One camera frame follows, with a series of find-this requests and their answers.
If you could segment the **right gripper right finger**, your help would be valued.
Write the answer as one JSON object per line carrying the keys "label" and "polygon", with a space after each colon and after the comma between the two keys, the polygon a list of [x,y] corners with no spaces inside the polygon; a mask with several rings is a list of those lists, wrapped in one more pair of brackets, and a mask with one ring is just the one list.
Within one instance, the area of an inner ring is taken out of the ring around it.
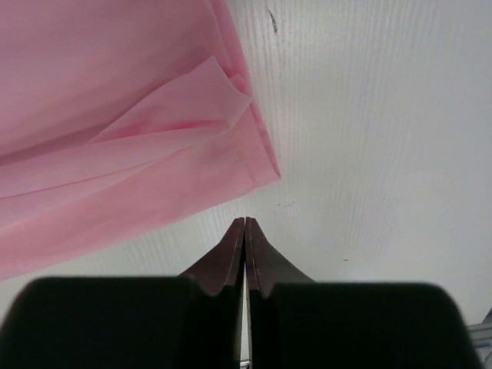
{"label": "right gripper right finger", "polygon": [[280,368],[281,324],[271,293],[279,284],[313,284],[314,280],[271,245],[255,218],[245,219],[244,251],[251,367]]}

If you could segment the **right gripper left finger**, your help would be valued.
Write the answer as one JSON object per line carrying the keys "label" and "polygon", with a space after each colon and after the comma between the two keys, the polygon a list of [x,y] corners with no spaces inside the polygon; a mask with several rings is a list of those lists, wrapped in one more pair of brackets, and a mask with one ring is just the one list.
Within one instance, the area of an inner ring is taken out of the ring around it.
{"label": "right gripper left finger", "polygon": [[236,218],[207,254],[181,273],[193,295],[177,354],[179,368],[239,368],[245,220]]}

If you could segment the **pink t shirt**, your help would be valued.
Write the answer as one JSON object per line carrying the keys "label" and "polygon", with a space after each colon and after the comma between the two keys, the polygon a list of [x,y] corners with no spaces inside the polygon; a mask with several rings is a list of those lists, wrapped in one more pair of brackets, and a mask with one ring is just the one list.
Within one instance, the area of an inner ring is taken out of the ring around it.
{"label": "pink t shirt", "polygon": [[280,178],[224,1],[1,3],[1,276]]}

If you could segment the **aluminium mounting rail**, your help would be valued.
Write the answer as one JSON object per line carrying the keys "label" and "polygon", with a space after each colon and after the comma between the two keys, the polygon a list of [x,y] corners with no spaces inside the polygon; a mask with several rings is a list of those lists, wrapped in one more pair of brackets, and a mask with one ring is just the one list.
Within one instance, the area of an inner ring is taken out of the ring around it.
{"label": "aluminium mounting rail", "polygon": [[491,322],[467,327],[470,339],[485,368],[491,368]]}

